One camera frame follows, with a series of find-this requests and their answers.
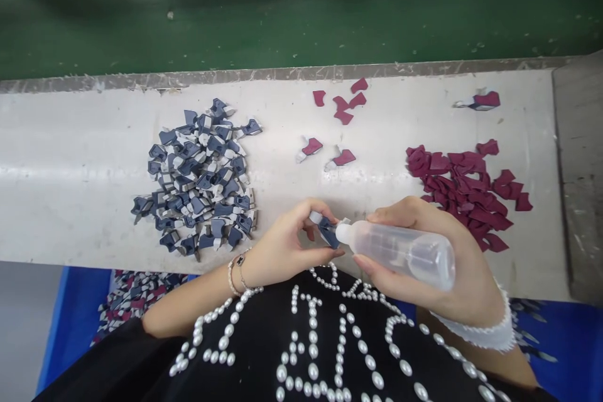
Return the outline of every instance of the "bracelet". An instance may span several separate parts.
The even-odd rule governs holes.
[[[236,256],[228,263],[228,285],[231,287],[231,291],[234,296],[240,297],[241,294],[234,288],[234,284],[232,284],[232,265],[234,264],[234,260],[240,256]]]
[[[241,253],[239,255],[239,258],[237,259],[237,267],[239,268],[239,276],[241,277],[241,284],[243,285],[243,288],[246,291],[250,291],[251,289],[247,287],[247,284],[245,283],[245,279],[243,278],[243,269],[241,268],[241,266],[243,265],[243,262],[245,262],[245,253],[247,253],[251,248],[247,248],[245,250],[244,253]]]
[[[515,347],[515,331],[511,322],[511,308],[509,307],[509,297],[503,288],[498,285],[504,300],[504,317],[501,323],[490,328],[476,328],[462,323],[453,322],[443,318],[436,313],[432,315],[446,326],[455,335],[460,336],[468,343],[480,347],[481,349],[498,350],[499,352],[509,352]]]

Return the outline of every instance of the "clear plastic bottle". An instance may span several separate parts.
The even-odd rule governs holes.
[[[338,224],[337,240],[397,273],[443,291],[454,285],[454,251],[450,241],[433,232],[358,221]]]

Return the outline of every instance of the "white lace cuff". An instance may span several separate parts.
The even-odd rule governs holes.
[[[502,322],[490,328],[476,328],[462,323],[453,322],[436,313],[432,315],[442,322],[455,335],[460,336],[468,343],[473,344],[481,349],[498,350],[499,352],[509,352],[515,347],[515,333],[511,319],[511,308],[509,307],[509,297],[503,288],[501,290],[504,300],[504,317]]]

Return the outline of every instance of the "hand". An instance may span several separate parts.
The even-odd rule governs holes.
[[[503,297],[475,239],[456,218],[420,198],[406,197],[392,206],[377,209],[367,220],[436,232],[447,237],[454,249],[456,279],[450,292],[392,272],[356,254],[354,261],[381,292],[464,325],[485,328],[500,323],[505,308]]]
[[[248,287],[268,286],[286,281],[310,267],[327,264],[331,259],[343,256],[341,249],[303,249],[298,233],[304,230],[314,241],[317,226],[308,218],[311,211],[320,212],[332,223],[338,223],[329,207],[320,200],[309,198],[289,212],[281,215],[270,230],[247,253],[241,271]],[[237,290],[241,289],[238,278],[233,277]]]

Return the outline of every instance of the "white workbench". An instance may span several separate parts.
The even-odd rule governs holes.
[[[495,138],[501,152],[487,157],[489,172],[512,170],[534,209],[514,212],[506,203],[515,225],[500,236],[511,249],[488,252],[492,269],[514,296],[569,300],[550,71],[369,79],[367,104],[342,126],[331,99],[350,99],[352,82],[258,80],[163,95],[127,89],[0,95],[0,260],[201,273],[230,259],[210,249],[201,264],[168,254],[154,225],[143,220],[135,227],[129,213],[133,196],[156,186],[146,172],[147,152],[161,127],[182,125],[184,109],[203,111],[219,97],[238,109],[236,125],[254,116],[264,126],[264,133],[241,140],[260,210],[254,238],[304,197],[322,198],[336,216],[358,220],[422,195],[405,168],[407,146],[460,152]],[[502,106],[450,107],[481,87],[498,91]],[[323,108],[313,101],[318,89],[327,91]],[[325,147],[297,165],[302,134]],[[336,144],[357,161],[324,172]],[[341,267],[357,273],[348,256],[341,259]]]

